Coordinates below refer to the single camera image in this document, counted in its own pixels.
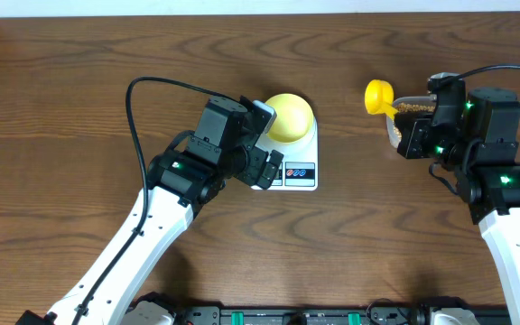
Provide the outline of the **yellow plastic measuring scoop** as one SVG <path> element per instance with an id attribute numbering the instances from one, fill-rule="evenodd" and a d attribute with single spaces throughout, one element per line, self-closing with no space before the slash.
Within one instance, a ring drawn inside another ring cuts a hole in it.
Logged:
<path id="1" fill-rule="evenodd" d="M 381 79 L 371 80 L 367 84 L 364 96 L 366 111 L 370 115 L 385 115 L 394 120 L 397 114 L 397 109 L 392 106 L 394 95 L 389 82 Z"/>

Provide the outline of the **pale yellow bowl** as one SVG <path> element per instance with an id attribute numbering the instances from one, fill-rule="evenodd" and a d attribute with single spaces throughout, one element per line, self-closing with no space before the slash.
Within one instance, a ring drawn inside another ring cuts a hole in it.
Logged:
<path id="1" fill-rule="evenodd" d="M 277 114 L 267 136 L 280 143 L 294 143 L 309 133 L 314 114 L 309 103 L 294 94 L 279 94 L 265 103 Z"/>

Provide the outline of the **white digital kitchen scale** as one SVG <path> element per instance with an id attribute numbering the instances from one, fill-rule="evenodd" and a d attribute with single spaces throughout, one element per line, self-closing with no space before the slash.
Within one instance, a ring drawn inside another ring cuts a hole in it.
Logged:
<path id="1" fill-rule="evenodd" d="M 313 191 L 319 185 L 318 124 L 316 118 L 307 134 L 293 143 L 274 141 L 262 135 L 261 149 L 283 154 L 283 160 L 268 190 Z"/>

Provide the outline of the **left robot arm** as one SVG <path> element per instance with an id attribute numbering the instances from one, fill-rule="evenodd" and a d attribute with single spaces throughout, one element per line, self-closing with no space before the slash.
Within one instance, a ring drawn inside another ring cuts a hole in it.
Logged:
<path id="1" fill-rule="evenodd" d="M 236 178 L 268 189 L 283 155 L 257 142 L 277 117 L 245 97 L 211 97 L 195 130 L 177 134 L 143 167 L 143 187 L 121 228 L 78 283 L 43 316 L 21 324 L 119 324 L 147 276 L 201 208 Z"/>

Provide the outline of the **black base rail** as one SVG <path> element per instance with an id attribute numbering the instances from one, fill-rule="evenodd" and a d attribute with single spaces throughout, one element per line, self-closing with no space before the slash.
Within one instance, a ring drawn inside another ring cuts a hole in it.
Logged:
<path id="1" fill-rule="evenodd" d="M 175 304 L 149 293 L 128 308 L 122 322 L 141 325 L 430 325 L 509 324 L 507 310 L 472 308 L 458 297 L 433 297 L 408 307 L 386 298 L 366 307 L 236 307 L 219 302 Z"/>

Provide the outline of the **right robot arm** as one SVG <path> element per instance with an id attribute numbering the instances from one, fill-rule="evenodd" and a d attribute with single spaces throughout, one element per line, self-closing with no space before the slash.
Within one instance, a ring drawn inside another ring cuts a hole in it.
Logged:
<path id="1" fill-rule="evenodd" d="M 440 73 L 428 80 L 432 112 L 401 113 L 395 126 L 406 159 L 432 158 L 453 172 L 455 193 L 493 256 L 509 316 L 520 324 L 520 102 L 502 88 L 466 89 L 464 79 Z"/>

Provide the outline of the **clear plastic container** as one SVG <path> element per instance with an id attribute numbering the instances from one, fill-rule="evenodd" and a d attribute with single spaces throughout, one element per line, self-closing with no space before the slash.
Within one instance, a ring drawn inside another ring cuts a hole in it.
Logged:
<path id="1" fill-rule="evenodd" d="M 418 105 L 436 107 L 436 97 L 434 95 L 417 96 L 417 97 L 400 97 L 393 102 L 392 106 L 395 107 L 395 105 L 398 105 L 400 103 L 410 103 L 410 104 L 418 104 Z M 387 130 L 387 134 L 388 134 L 389 143 L 395 149 L 398 147 L 398 145 L 401 143 L 401 141 L 403 139 L 404 119 L 406 117 L 415 116 L 415 115 L 424 114 L 424 113 L 430 113 L 430 112 L 399 113 L 397 111 L 397 114 L 395 115 L 394 120 L 391 120 L 388 117 L 386 118 L 386 130 Z"/>

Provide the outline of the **soybeans in container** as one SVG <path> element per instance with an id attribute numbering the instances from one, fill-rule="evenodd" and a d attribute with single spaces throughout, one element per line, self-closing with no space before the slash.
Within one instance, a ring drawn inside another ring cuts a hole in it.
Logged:
<path id="1" fill-rule="evenodd" d="M 418 105 L 418 104 L 410 104 L 410 103 L 400 103 L 395 105 L 395 109 L 399 113 L 409 113 L 409 112 L 433 112 L 435 106 L 426 106 L 426 105 Z"/>

